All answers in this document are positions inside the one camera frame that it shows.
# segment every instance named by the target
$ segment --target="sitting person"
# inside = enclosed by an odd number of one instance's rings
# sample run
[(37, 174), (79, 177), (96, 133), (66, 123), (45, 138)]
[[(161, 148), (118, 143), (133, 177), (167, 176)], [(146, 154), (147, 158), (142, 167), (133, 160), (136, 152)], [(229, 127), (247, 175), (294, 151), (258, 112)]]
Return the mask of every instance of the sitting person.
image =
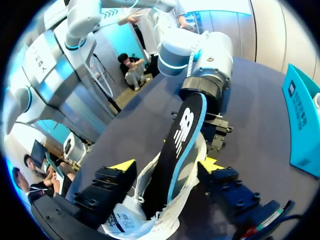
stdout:
[(140, 84), (144, 81), (150, 81), (150, 78), (144, 76), (144, 66), (145, 60), (137, 57), (128, 57), (126, 53), (122, 53), (118, 56), (118, 61), (120, 64), (121, 72), (125, 78), (126, 83), (129, 86), (133, 86), (134, 90), (140, 89)]
[[(45, 158), (42, 163), (42, 170), (45, 172), (40, 172), (37, 170), (36, 165), (34, 161), (31, 159), (30, 155), (26, 154), (23, 158), (24, 165), (33, 171), (35, 174), (37, 174), (38, 177), (43, 178), (44, 181), (50, 180), (53, 176), (53, 173), (55, 172), (54, 168), (52, 166), (45, 167), (48, 162)], [(61, 169), (61, 172), (63, 172), (64, 175), (66, 175), (71, 181), (75, 179), (76, 171), (73, 170), (72, 166), (67, 164), (62, 159), (58, 159), (54, 161), (55, 165)]]
[(31, 185), (29, 185), (26, 178), (17, 167), (12, 169), (12, 176), (16, 186), (25, 192), (30, 204), (38, 200), (43, 195), (48, 195), (52, 198), (59, 193), (60, 182), (57, 180), (56, 173), (54, 173), (52, 178), (49, 180), (44, 180)]

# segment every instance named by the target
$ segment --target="new balance logo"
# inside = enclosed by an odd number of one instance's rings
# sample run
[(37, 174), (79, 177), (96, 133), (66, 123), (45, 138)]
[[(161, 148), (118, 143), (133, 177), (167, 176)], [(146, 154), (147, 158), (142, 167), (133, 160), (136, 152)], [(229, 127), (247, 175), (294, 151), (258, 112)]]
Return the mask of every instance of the new balance logo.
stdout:
[(176, 149), (176, 158), (179, 157), (179, 154), (182, 149), (182, 143), (184, 143), (189, 134), (190, 128), (194, 121), (194, 113), (190, 112), (190, 108), (184, 110), (183, 116), (180, 121), (180, 130), (176, 130), (173, 136), (175, 149)]

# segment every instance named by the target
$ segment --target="blue sign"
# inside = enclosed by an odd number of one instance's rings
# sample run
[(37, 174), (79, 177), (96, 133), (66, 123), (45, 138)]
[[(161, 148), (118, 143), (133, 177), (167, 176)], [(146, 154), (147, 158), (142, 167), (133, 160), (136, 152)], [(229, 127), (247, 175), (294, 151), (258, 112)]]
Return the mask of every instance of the blue sign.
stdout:
[(320, 88), (289, 64), (282, 86), (291, 132), (291, 165), (320, 178), (320, 119), (313, 98)]

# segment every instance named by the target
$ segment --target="shoe insole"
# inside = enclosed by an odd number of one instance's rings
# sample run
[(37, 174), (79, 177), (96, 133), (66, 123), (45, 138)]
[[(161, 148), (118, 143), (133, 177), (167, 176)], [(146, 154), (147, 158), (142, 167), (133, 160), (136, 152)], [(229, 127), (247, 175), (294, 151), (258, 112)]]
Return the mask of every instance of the shoe insole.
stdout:
[(200, 133), (206, 111), (206, 97), (201, 93), (190, 95), (182, 103), (143, 194), (142, 209), (148, 219), (172, 200), (179, 172)]

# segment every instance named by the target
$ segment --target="shoe label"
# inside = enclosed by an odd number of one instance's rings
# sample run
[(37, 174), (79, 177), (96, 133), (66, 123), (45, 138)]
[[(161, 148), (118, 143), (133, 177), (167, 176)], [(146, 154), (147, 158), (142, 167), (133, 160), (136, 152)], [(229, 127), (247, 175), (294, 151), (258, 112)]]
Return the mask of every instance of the shoe label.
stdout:
[(113, 234), (132, 233), (140, 229), (147, 221), (142, 220), (135, 212), (123, 204), (117, 204), (105, 225)]

